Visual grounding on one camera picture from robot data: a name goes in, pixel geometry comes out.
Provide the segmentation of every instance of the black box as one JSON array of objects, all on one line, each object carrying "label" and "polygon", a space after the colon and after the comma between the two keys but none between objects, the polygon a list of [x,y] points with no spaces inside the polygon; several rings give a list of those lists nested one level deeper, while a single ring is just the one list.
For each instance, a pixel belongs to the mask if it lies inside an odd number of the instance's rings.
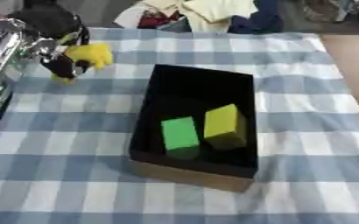
[{"label": "black box", "polygon": [[[203,140],[204,116],[210,109],[234,103],[247,119],[245,148],[214,150]],[[201,140],[195,160],[165,156],[161,122],[191,116]],[[257,130],[253,77],[243,73],[156,65],[130,142],[136,172],[240,192],[257,171]]]}]

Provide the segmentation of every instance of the dark blue cloth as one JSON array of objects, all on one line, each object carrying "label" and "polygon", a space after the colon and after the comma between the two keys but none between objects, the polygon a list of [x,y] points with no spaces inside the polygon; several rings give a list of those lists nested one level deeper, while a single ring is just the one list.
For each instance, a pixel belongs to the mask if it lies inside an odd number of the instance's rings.
[{"label": "dark blue cloth", "polygon": [[260,34],[281,32],[283,21],[279,16],[278,0],[255,0],[258,11],[249,18],[233,16],[229,32],[239,34]]}]

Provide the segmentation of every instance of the table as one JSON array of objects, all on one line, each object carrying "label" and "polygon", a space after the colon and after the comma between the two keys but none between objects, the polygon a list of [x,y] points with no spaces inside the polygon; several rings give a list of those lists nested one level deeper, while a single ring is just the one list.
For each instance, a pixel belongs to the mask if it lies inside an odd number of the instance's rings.
[{"label": "table", "polygon": [[[18,83],[0,124],[0,224],[359,224],[359,106],[318,36],[91,33],[114,65],[70,86],[31,65]],[[131,170],[155,64],[254,75],[259,171],[246,192]]]},{"label": "table", "polygon": [[359,35],[322,35],[321,39],[359,103]]}]

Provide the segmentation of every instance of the wooden block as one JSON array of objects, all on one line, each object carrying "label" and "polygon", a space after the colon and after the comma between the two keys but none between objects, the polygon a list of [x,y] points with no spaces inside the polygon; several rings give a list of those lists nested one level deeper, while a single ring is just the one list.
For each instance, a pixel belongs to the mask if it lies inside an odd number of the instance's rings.
[{"label": "wooden block", "polygon": [[171,158],[193,159],[199,155],[199,139],[192,117],[162,122],[166,155]]},{"label": "wooden block", "polygon": [[216,150],[231,150],[246,146],[246,119],[236,105],[206,113],[204,137]]}]

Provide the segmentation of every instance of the white cloth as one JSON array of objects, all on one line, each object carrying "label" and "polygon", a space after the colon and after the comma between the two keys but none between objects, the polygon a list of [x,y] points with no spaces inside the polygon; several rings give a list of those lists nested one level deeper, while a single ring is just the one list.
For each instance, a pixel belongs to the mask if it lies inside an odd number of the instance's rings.
[{"label": "white cloth", "polygon": [[150,10],[151,8],[148,5],[138,3],[121,12],[114,22],[124,28],[137,28],[144,12]]},{"label": "white cloth", "polygon": [[178,10],[181,2],[181,0],[143,0],[142,3],[157,9],[157,11],[162,12],[167,17],[170,17]]},{"label": "white cloth", "polygon": [[204,17],[192,10],[179,7],[179,13],[187,17],[187,21],[192,32],[219,32],[224,33],[229,30],[230,19],[223,19],[219,22],[209,23]]},{"label": "white cloth", "polygon": [[233,16],[249,18],[252,13],[257,12],[253,0],[192,0],[183,5],[210,23]]}]

